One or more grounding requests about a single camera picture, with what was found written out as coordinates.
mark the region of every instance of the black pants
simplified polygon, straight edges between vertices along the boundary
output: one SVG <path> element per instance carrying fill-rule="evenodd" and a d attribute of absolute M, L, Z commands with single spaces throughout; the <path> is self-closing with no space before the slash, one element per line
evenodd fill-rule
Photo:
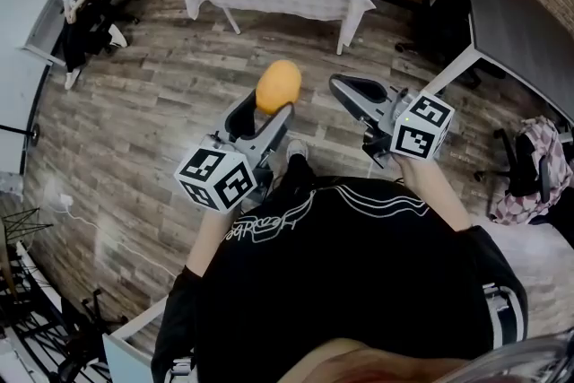
<path fill-rule="evenodd" d="M 100 21 L 101 14 L 99 5 L 89 4 L 78 12 L 74 24 L 64 23 L 62 47 L 68 72 L 86 63 L 85 53 L 97 55 L 111 41 L 108 29 L 90 31 Z"/>
<path fill-rule="evenodd" d="M 307 192 L 317 177 L 303 155 L 295 154 L 289 159 L 287 171 L 273 193 L 267 198 L 268 204 L 290 203 L 298 192 Z"/>

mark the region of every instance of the gray desk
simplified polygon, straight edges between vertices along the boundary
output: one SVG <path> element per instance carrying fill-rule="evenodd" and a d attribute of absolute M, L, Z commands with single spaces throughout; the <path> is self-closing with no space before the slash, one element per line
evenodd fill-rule
<path fill-rule="evenodd" d="M 574 39 L 536 0 L 471 0 L 471 45 L 430 82 L 436 93 L 483 58 L 574 123 Z"/>

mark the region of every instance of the white cable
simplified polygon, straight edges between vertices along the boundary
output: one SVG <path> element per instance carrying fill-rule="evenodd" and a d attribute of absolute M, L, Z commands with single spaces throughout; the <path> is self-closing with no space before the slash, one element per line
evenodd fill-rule
<path fill-rule="evenodd" d="M 98 225 L 96 225 L 95 223 L 91 223 L 86 221 L 83 217 L 75 217 L 73 216 L 67 209 L 65 211 L 58 211 L 57 209 L 54 209 L 52 206 L 46 204 L 46 207 L 48 207 L 49 209 L 51 209 L 54 213 L 58 213 L 58 214 L 68 214 L 70 217 L 72 217 L 72 219 L 74 219 L 75 221 L 81 221 L 83 223 L 85 223 L 86 225 L 91 225 L 93 228 L 95 228 L 96 230 L 101 231 L 104 235 L 106 235 L 108 238 L 110 238 L 112 241 L 114 241 L 116 244 L 119 244 L 120 246 L 122 246 L 124 249 L 127 249 L 128 252 L 131 252 L 132 254 L 136 254 L 137 256 L 141 257 L 143 260 L 145 260 L 147 263 L 151 264 L 151 265 L 155 265 L 158 268 L 161 268 L 162 270 L 164 270 L 165 272 L 171 274 L 171 276 L 173 276 L 174 278 L 177 278 L 178 276 L 176 274 L 173 274 L 170 270 L 168 270 L 165 266 L 163 266 L 162 264 L 158 264 L 157 262 L 154 262 L 153 260 L 151 260 L 150 258 L 146 257 L 144 254 L 142 254 L 141 252 L 137 252 L 136 250 L 131 249 L 129 246 L 127 246 L 126 244 L 124 244 L 121 241 L 118 241 L 117 239 L 113 238 L 112 236 L 109 235 L 109 233 L 107 233 L 106 231 L 102 230 L 100 227 L 98 227 Z"/>

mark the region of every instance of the hand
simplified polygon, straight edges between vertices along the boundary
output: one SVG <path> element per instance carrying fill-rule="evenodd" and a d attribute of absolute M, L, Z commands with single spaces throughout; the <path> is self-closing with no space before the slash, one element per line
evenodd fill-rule
<path fill-rule="evenodd" d="M 391 157 L 396 163 L 401 167 L 404 168 L 408 166 L 410 161 L 412 160 L 411 157 L 407 157 L 406 155 L 401 155 L 400 153 L 392 152 Z"/>
<path fill-rule="evenodd" d="M 65 15 L 65 19 L 68 21 L 68 24 L 74 24 L 76 20 L 75 10 L 70 10 Z"/>

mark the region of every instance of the white wall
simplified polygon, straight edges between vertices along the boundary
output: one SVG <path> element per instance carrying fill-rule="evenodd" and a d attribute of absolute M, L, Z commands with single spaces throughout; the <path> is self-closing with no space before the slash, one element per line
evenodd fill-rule
<path fill-rule="evenodd" d="M 47 0 L 0 0 L 0 125 L 25 129 L 46 61 L 23 46 Z M 18 173 L 24 136 L 0 131 L 0 171 Z"/>

